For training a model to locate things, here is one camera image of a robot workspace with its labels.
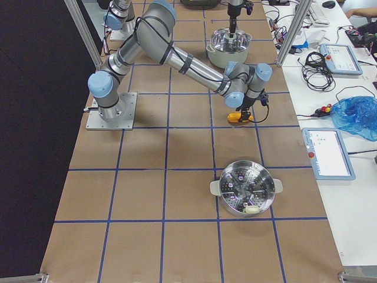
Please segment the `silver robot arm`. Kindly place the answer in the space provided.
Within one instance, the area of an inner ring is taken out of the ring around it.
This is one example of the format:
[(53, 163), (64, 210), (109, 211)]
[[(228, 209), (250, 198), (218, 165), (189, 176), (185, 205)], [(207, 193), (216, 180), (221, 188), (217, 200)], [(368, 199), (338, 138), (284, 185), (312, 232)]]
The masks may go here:
[(168, 65), (214, 93), (222, 96), (226, 106), (240, 113), (239, 122), (250, 121), (250, 107), (260, 101), (269, 105), (265, 85), (272, 68), (265, 63), (248, 66), (229, 61), (223, 74), (204, 64), (192, 54), (176, 47), (172, 33), (177, 15), (167, 1), (153, 1), (143, 16), (136, 18), (131, 34), (117, 51), (107, 57), (100, 70), (91, 74), (88, 88), (97, 104), (97, 116), (114, 129), (121, 121), (134, 121), (135, 95), (118, 93), (123, 78), (140, 52), (160, 65)]
[[(229, 16), (229, 37), (233, 39), (236, 34), (237, 17), (245, 9), (247, 15), (253, 10), (251, 1), (227, 1), (227, 14)], [(135, 27), (135, 14), (132, 1), (111, 1), (108, 11), (104, 15), (105, 35), (107, 28), (111, 35), (110, 40), (121, 41), (129, 37)]]

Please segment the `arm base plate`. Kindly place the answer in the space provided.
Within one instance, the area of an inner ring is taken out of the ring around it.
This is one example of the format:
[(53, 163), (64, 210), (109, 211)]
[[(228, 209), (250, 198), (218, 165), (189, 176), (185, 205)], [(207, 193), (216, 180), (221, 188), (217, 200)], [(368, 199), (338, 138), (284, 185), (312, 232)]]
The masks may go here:
[(111, 41), (125, 41), (134, 31), (134, 28), (131, 29), (121, 29), (121, 30), (112, 30), (110, 35)]
[(132, 130), (137, 105), (137, 93), (120, 93), (112, 108), (101, 108), (92, 101), (86, 124), (87, 130)]

